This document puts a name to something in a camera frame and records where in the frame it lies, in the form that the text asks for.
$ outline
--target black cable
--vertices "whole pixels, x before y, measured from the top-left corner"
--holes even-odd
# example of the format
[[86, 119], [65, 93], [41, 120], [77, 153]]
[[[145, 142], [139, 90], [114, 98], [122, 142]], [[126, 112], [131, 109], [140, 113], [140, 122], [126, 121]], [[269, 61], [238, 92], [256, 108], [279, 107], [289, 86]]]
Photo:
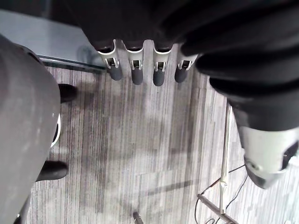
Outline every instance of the black cable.
[[207, 222], [206, 222], [205, 224], [207, 224], [207, 223], [210, 222], [210, 221], [212, 221], [211, 224], [214, 224], [214, 223], [215, 223], [215, 219], [214, 219], [214, 218], [211, 218], [211, 219], [207, 220]]
[[[244, 167], [245, 166], [245, 164], [243, 164], [242, 166], [239, 166], [239, 167], [237, 167], [237, 168], [235, 168], [235, 169], [232, 169], [232, 170], [230, 170], [228, 173], [230, 174], [230, 173], [232, 173], [232, 172], [234, 172], [234, 171], [236, 171], [236, 170], [238, 170], [238, 169], [240, 169], [240, 168], [242, 168], [242, 167]], [[210, 186], [208, 186], [206, 189], [204, 189], [204, 191], [201, 193], [201, 195], [203, 195], [204, 193], [205, 193], [205, 191], [207, 191], [208, 189], [210, 189], [211, 187], [213, 187], [216, 183], [218, 183], [218, 181], [220, 181], [220, 178], [218, 179], [218, 180], [216, 180], [214, 183], [212, 183]], [[195, 219], [195, 222], [198, 224], [198, 222], [197, 222], [197, 218], [196, 218], [196, 210], [197, 210], [197, 204], [198, 204], [198, 201], [199, 201], [199, 198], [197, 198], [197, 201], [196, 201], [196, 204], [195, 204], [195, 209], [194, 209], [194, 219]], [[213, 222], [211, 223], [211, 224], [214, 224], [214, 222], [215, 222], [215, 219], [213, 219], [213, 218], [211, 218], [210, 220], [208, 220], [205, 224], [207, 224], [209, 221], [211, 221], [211, 220], [213, 220]]]
[[[230, 170], [228, 173], [230, 174], [230, 173], [232, 173], [232, 172], [234, 172], [234, 171], [236, 171], [236, 170], [238, 170], [238, 169], [240, 169], [240, 168], [242, 168], [244, 166], [245, 166], [245, 164], [243, 164], [242, 166], [239, 166], [239, 167], [237, 167], [235, 169]], [[206, 189], [204, 189], [204, 191], [201, 193], [201, 195], [203, 195], [208, 189], [210, 189], [211, 187], [213, 187], [219, 181], [220, 181], [220, 178], [218, 180], [216, 180], [214, 183], [212, 183], [210, 186], [208, 186]]]
[[196, 218], [196, 209], [197, 209], [197, 204], [198, 204], [199, 198], [197, 198], [196, 204], [195, 204], [195, 209], [194, 209], [194, 218], [195, 218], [195, 222], [196, 224], [198, 224], [197, 222], [197, 218]]

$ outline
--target robotic hand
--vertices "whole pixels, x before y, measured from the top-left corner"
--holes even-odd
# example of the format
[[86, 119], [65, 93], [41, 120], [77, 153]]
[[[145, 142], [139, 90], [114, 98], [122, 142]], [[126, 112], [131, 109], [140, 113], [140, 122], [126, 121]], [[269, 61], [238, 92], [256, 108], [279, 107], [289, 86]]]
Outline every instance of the robotic hand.
[[[298, 1], [65, 1], [100, 54], [115, 49], [115, 44], [105, 47], [107, 40], [121, 39], [126, 47], [154, 40], [157, 86], [172, 44], [182, 43], [187, 57], [179, 57], [179, 69], [187, 70], [199, 55], [196, 68], [210, 76], [233, 108], [252, 181], [265, 189], [285, 171], [299, 140]], [[136, 57], [129, 56], [132, 70], [140, 69], [142, 44], [127, 48], [130, 54], [136, 50]], [[113, 58], [108, 68], [110, 61], [118, 67], [118, 57]], [[135, 76], [141, 75], [132, 74], [133, 82], [140, 84], [142, 78]], [[175, 74], [177, 82], [184, 77], [181, 71]]]

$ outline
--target metal stand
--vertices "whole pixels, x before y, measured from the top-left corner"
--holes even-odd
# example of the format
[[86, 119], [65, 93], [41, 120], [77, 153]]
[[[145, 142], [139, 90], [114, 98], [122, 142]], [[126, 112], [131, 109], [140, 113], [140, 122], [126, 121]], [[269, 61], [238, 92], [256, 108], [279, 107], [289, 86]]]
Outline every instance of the metal stand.
[[224, 144], [223, 156], [220, 178], [220, 207], [217, 208], [212, 202], [205, 198], [202, 194], [198, 194], [198, 199], [215, 212], [221, 219], [229, 224], [238, 224], [234, 219], [225, 214], [226, 206], [228, 204], [227, 189], [228, 189], [228, 154], [229, 154], [229, 137], [230, 137], [230, 116], [231, 107], [227, 102], [225, 115], [225, 130], [224, 130]]

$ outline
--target gray carpet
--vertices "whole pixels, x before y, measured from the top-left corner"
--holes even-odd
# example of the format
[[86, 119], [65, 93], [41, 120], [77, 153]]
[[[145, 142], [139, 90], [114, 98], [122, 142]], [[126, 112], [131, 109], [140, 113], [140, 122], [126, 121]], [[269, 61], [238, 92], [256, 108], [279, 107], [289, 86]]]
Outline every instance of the gray carpet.
[[[176, 48], [165, 83], [152, 83], [152, 48], [145, 46], [144, 82], [134, 86], [120, 51], [124, 78], [47, 68], [58, 83], [77, 86], [78, 99], [61, 106], [62, 133], [49, 160], [65, 161], [68, 175], [32, 188], [27, 224], [193, 224], [196, 195], [220, 177], [226, 100], [193, 70], [174, 81]], [[243, 164], [235, 123], [230, 168]], [[241, 224], [299, 224], [298, 167], [270, 190], [247, 180], [228, 214]], [[232, 173], [232, 198], [246, 176]], [[205, 196], [218, 205], [219, 186]], [[199, 224], [217, 216], [198, 204]]]

